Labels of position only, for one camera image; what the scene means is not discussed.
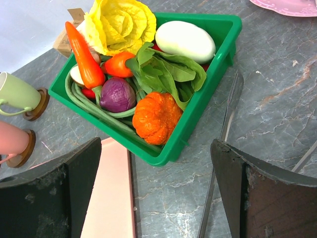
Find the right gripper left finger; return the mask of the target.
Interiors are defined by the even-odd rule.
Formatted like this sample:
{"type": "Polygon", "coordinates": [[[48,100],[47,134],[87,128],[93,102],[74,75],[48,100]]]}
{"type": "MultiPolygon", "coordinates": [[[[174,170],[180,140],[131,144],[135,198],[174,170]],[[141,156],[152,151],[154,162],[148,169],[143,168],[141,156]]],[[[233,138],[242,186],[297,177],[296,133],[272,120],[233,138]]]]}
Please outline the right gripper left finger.
{"type": "Polygon", "coordinates": [[[2,238],[79,238],[100,163],[93,138],[58,158],[0,181],[2,238]]]}

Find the pink mug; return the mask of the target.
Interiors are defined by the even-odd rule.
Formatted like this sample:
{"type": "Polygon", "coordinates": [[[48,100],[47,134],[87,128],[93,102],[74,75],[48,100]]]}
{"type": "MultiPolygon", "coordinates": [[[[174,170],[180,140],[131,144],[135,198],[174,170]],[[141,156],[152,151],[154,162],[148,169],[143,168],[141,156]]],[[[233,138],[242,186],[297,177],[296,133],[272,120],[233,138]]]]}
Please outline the pink mug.
{"type": "Polygon", "coordinates": [[[29,135],[4,121],[0,122],[0,154],[6,155],[0,163],[4,163],[10,158],[22,153],[29,143],[29,135]]]}

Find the green mug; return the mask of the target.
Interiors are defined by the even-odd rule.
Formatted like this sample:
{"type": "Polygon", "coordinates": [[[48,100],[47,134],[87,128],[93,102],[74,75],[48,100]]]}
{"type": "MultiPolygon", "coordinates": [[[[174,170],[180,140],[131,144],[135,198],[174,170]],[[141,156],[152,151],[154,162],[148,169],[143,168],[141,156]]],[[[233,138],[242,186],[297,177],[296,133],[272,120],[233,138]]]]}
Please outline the green mug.
{"type": "Polygon", "coordinates": [[[35,109],[41,101],[41,94],[27,82],[7,72],[0,74],[0,105],[8,104],[21,109],[16,113],[0,110],[3,116],[16,116],[35,109]]]}

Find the brown saucer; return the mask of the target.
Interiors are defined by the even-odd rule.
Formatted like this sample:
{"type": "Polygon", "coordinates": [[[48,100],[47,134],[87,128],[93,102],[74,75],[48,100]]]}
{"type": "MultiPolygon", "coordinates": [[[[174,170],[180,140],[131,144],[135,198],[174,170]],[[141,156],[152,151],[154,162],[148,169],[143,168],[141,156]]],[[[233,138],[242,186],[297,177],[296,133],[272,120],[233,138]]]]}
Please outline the brown saucer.
{"type": "Polygon", "coordinates": [[[23,166],[28,161],[28,159],[30,158],[35,148],[35,144],[36,144],[35,132],[31,129],[26,129],[25,132],[29,135],[29,143],[26,149],[22,153],[6,161],[7,166],[10,168],[19,168],[23,166]]]}
{"type": "Polygon", "coordinates": [[[23,118],[28,121],[35,121],[38,119],[45,111],[48,106],[50,95],[48,94],[48,90],[44,87],[38,88],[37,91],[41,95],[41,99],[39,104],[30,112],[25,112],[23,114],[23,118]]]}

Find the pink serving tray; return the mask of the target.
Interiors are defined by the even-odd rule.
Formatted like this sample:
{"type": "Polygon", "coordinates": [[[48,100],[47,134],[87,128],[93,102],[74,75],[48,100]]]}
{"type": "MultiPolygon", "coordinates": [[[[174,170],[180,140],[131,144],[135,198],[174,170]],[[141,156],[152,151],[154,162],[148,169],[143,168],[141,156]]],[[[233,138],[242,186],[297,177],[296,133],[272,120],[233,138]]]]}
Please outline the pink serving tray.
{"type": "Polygon", "coordinates": [[[112,138],[101,141],[100,163],[82,238],[134,238],[133,190],[128,150],[112,138]]]}

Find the green long beans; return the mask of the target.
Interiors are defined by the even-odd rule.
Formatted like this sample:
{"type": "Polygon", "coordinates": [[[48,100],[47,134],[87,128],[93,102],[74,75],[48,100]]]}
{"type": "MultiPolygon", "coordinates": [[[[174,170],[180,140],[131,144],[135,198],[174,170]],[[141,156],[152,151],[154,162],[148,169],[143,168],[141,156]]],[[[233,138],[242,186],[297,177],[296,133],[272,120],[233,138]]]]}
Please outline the green long beans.
{"type": "Polygon", "coordinates": [[[132,109],[121,113],[111,113],[99,108],[98,105],[91,102],[83,95],[83,93],[80,92],[80,87],[71,78],[70,72],[65,78],[65,90],[70,100],[74,102],[78,107],[92,114],[93,116],[96,116],[97,119],[104,122],[107,126],[110,126],[113,129],[118,130],[119,132],[122,132],[125,138],[131,138],[134,141],[137,141],[142,145],[149,147],[151,150],[154,150],[157,153],[161,151],[161,148],[159,146],[150,145],[146,143],[144,139],[139,137],[135,129],[132,128],[132,122],[124,119],[129,116],[133,116],[136,107],[133,107],[132,109]]]}

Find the purple onion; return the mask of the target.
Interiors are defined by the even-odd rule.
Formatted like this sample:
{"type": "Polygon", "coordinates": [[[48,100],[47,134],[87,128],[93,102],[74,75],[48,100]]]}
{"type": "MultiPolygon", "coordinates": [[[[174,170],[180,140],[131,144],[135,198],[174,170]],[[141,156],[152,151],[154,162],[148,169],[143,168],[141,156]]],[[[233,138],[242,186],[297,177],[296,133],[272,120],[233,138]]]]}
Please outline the purple onion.
{"type": "Polygon", "coordinates": [[[112,77],[102,87],[100,106],[112,113],[121,113],[136,106],[136,94],[123,78],[112,77]]]}

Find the mushroom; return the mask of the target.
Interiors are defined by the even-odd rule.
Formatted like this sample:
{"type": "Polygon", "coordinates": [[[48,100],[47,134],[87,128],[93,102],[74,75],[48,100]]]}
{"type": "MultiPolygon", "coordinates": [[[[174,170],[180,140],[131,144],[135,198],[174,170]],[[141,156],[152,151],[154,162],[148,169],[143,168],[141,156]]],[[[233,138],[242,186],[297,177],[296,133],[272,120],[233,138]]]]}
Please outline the mushroom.
{"type": "MultiPolygon", "coordinates": [[[[101,57],[99,54],[97,53],[92,53],[92,56],[94,58],[94,60],[96,61],[96,63],[98,65],[100,65],[101,63],[101,57]]],[[[84,87],[84,82],[82,80],[82,77],[81,77],[81,74],[80,74],[80,70],[79,70],[79,67],[76,65],[74,66],[71,70],[70,70],[70,76],[71,78],[78,84],[80,85],[81,87],[84,87]]]]}

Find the upright carrot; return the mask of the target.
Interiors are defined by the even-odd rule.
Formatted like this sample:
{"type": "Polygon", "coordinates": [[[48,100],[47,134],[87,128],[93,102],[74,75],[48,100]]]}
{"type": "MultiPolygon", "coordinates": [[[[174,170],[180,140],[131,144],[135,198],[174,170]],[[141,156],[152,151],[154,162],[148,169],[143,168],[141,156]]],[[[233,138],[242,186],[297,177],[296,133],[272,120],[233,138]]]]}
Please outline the upright carrot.
{"type": "Polygon", "coordinates": [[[76,27],[67,21],[65,29],[84,85],[94,92],[96,101],[99,101],[102,86],[106,82],[105,75],[93,58],[86,40],[76,27]]]}

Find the small orange pumpkin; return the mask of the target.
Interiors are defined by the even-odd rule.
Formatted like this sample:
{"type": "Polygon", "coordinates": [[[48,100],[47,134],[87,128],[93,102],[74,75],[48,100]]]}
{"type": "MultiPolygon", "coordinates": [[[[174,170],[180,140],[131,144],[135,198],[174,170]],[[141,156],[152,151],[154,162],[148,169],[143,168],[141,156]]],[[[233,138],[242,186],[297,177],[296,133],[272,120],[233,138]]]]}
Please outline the small orange pumpkin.
{"type": "Polygon", "coordinates": [[[137,103],[132,124],[147,143],[165,145],[182,114],[171,94],[152,92],[137,103]]]}

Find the lying carrot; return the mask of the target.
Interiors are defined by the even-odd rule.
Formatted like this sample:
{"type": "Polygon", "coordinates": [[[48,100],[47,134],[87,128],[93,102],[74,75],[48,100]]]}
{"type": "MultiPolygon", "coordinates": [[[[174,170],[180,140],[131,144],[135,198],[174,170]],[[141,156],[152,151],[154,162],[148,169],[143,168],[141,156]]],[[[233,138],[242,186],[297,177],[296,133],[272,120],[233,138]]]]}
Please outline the lying carrot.
{"type": "Polygon", "coordinates": [[[109,75],[121,77],[121,78],[127,78],[132,77],[133,73],[128,68],[125,63],[127,60],[134,58],[135,55],[130,52],[120,52],[116,55],[114,55],[112,58],[107,60],[103,66],[102,69],[109,75]]]}

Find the cardboard box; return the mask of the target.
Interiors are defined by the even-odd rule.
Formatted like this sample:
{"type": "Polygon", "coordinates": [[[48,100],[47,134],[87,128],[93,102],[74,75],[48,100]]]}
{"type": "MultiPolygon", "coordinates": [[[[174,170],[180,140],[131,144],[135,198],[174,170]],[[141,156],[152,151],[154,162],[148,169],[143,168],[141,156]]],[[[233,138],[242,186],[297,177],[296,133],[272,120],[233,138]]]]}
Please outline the cardboard box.
{"type": "MultiPolygon", "coordinates": [[[[81,8],[72,8],[68,9],[73,20],[71,23],[78,27],[84,21],[84,11],[81,8]]],[[[61,55],[69,58],[72,53],[72,48],[68,40],[66,29],[64,28],[63,31],[58,35],[56,38],[53,48],[57,50],[61,55]]]]}

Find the green leafy vegetable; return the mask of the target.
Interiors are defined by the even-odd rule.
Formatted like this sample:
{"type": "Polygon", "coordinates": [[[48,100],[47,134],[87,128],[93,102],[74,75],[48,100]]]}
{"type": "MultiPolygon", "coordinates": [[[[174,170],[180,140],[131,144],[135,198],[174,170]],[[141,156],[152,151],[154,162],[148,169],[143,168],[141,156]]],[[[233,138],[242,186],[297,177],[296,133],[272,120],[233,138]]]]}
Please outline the green leafy vegetable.
{"type": "Polygon", "coordinates": [[[157,51],[153,46],[146,42],[125,65],[146,94],[169,93],[180,109],[185,110],[193,94],[202,88],[207,74],[194,60],[157,51]]]}

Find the napa cabbage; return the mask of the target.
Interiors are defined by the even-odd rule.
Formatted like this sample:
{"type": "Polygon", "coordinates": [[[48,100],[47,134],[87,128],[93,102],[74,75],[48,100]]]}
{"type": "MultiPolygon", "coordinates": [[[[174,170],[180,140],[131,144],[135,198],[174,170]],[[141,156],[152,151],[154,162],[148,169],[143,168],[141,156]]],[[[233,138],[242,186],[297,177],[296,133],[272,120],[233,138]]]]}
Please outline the napa cabbage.
{"type": "Polygon", "coordinates": [[[140,1],[96,0],[77,30],[94,51],[114,56],[124,51],[136,54],[145,42],[153,41],[156,23],[140,1]]]}

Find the pink three-tier cake stand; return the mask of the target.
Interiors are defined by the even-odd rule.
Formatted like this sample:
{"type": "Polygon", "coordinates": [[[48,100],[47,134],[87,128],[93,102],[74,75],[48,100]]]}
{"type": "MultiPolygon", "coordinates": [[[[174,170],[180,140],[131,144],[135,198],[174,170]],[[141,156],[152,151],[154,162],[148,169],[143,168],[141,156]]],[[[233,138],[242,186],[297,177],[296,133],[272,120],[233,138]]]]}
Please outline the pink three-tier cake stand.
{"type": "Polygon", "coordinates": [[[278,14],[293,17],[316,17],[316,0],[250,0],[251,3],[278,14]]]}

